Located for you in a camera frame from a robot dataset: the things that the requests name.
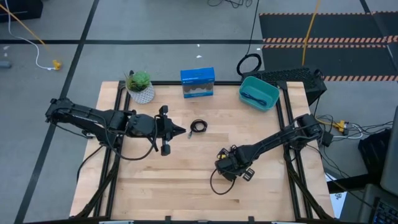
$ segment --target white cable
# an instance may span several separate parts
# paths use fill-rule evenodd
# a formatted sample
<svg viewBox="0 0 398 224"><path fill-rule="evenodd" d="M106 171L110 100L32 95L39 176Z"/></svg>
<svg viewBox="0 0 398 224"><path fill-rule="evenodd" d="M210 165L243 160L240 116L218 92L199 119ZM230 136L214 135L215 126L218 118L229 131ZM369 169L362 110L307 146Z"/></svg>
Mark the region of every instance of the white cable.
<svg viewBox="0 0 398 224"><path fill-rule="evenodd" d="M7 8L7 10L10 11L10 9L8 8L8 2L7 2L7 0L5 0L5 2L6 2L6 8ZM43 66L39 65L39 63L38 63L37 61L38 61L38 59L39 59L40 50L39 50L39 47L37 46L37 44L35 44L35 43L33 43L33 42L31 42L31 41L29 41L29 40L23 38L23 37L17 37L17 36L15 36L14 34L12 34L12 32L11 32L11 15L10 15L10 14L8 14L8 32L9 32L13 37L15 37L15 38L17 38L17 39L24 40L24 41L26 41L26 42L28 42L28 43L30 43L30 44L32 44L32 45L34 45L34 46L36 47L36 49L37 49L36 65L37 65L39 68L47 69L48 71L55 70L55 68L43 67Z"/></svg>
<svg viewBox="0 0 398 224"><path fill-rule="evenodd" d="M357 137L334 136L333 138L346 138L346 139L360 139L360 138L362 138L363 137L363 133L362 133L363 130L356 124L350 124L350 125L352 125L352 127L356 128L356 129L358 129L358 134L361 133L361 135L357 136Z"/></svg>

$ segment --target white plant pot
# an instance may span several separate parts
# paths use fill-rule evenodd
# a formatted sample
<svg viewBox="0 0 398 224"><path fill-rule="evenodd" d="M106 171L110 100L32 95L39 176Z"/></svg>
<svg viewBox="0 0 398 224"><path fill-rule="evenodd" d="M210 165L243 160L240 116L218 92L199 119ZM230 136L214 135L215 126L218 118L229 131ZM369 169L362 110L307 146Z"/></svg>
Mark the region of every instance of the white plant pot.
<svg viewBox="0 0 398 224"><path fill-rule="evenodd" d="M145 90L142 90L141 92L135 92L127 89L129 92L131 98L139 104L146 104L151 102L154 97L155 97L155 89L152 84L150 84Z"/></svg>

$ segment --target green plant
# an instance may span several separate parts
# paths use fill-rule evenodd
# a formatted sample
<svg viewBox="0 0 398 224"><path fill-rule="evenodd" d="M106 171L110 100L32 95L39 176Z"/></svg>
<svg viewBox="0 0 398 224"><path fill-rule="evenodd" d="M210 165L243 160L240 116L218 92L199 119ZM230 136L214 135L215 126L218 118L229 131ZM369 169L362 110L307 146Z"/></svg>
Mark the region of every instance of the green plant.
<svg viewBox="0 0 398 224"><path fill-rule="evenodd" d="M150 76L146 72L132 72L126 76L126 87L128 90L140 92L145 90L150 85Z"/></svg>

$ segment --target keyboard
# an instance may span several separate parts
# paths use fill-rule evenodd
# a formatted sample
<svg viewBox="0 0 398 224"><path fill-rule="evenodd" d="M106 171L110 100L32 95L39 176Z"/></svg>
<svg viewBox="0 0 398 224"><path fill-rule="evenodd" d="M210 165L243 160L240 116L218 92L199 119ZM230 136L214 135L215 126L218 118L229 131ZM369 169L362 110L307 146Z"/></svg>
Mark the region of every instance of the keyboard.
<svg viewBox="0 0 398 224"><path fill-rule="evenodd" d="M383 202L380 198L376 198L375 205L376 211L370 223L398 224L398 211L396 208Z"/></svg>

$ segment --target potted plant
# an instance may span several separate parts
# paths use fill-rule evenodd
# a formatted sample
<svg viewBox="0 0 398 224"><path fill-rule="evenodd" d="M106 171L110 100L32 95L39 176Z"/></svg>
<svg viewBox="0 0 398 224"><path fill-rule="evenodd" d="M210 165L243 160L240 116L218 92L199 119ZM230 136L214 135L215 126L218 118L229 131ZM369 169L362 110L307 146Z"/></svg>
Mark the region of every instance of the potted plant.
<svg viewBox="0 0 398 224"><path fill-rule="evenodd" d="M154 99L155 90L148 73L130 71L129 75L125 74L125 76L127 91L135 102L145 104Z"/></svg>

